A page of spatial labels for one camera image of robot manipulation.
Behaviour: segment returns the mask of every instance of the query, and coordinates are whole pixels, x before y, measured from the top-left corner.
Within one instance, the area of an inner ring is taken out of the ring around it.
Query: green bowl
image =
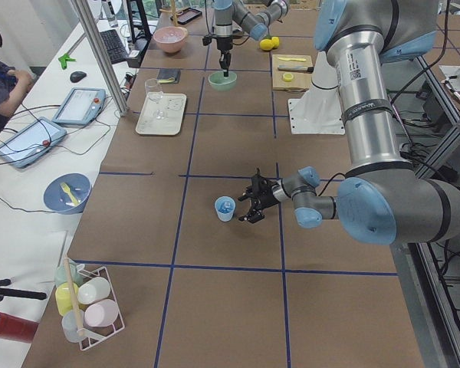
[[[215,90],[231,90],[237,84],[237,74],[229,71],[228,77],[225,77],[223,71],[216,71],[209,76],[208,81]]]

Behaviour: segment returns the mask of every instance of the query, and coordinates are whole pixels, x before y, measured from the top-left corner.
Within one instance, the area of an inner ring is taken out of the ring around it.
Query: wooden stick
[[[180,8],[176,9],[177,15],[181,15],[185,10],[189,9],[189,6],[186,6],[185,8]],[[162,13],[172,13],[172,8],[171,9],[159,9]]]
[[[170,8],[172,8],[172,22],[174,23],[174,26],[179,27],[179,23],[177,21],[176,0],[170,0]]]
[[[82,315],[80,314],[80,307],[78,306],[77,295],[75,294],[74,280],[71,277],[70,259],[68,259],[68,257],[65,257],[63,259],[63,267],[64,272],[67,275],[68,292],[70,293],[71,305],[74,308],[75,323],[77,324],[77,334],[79,334],[80,337],[83,337],[85,336],[84,322],[82,321]]]

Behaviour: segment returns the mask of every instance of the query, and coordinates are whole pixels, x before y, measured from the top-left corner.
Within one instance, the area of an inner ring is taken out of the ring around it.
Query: wooden cutting board
[[[284,61],[278,58],[303,58],[306,61]],[[312,83],[311,73],[298,73],[289,72],[293,74],[291,82],[283,80],[283,74],[286,71],[279,71],[279,65],[286,65],[287,67],[312,67],[312,57],[310,55],[292,55],[292,54],[273,54],[272,58],[272,76],[273,76],[273,90],[308,90]]]

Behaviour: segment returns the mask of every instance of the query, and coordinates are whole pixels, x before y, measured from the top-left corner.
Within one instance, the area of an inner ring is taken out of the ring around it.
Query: blue cup
[[[77,286],[80,286],[84,283],[84,277],[80,274],[80,271],[82,271],[85,268],[85,264],[78,264],[73,262],[72,260],[70,262],[70,273],[71,273],[71,278]],[[64,266],[61,264],[57,269],[56,272],[54,273],[54,284],[58,288],[61,284],[64,284],[67,282],[67,272],[64,269]]]
[[[227,196],[220,197],[215,201],[216,215],[223,222],[230,221],[235,211],[235,201]]]

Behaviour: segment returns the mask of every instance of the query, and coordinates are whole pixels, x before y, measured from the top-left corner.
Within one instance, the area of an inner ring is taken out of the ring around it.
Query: tablet
[[[72,88],[51,120],[60,125],[87,125],[99,115],[105,100],[103,89]]]
[[[67,131],[40,117],[0,145],[0,157],[17,168],[32,164],[63,140]]]

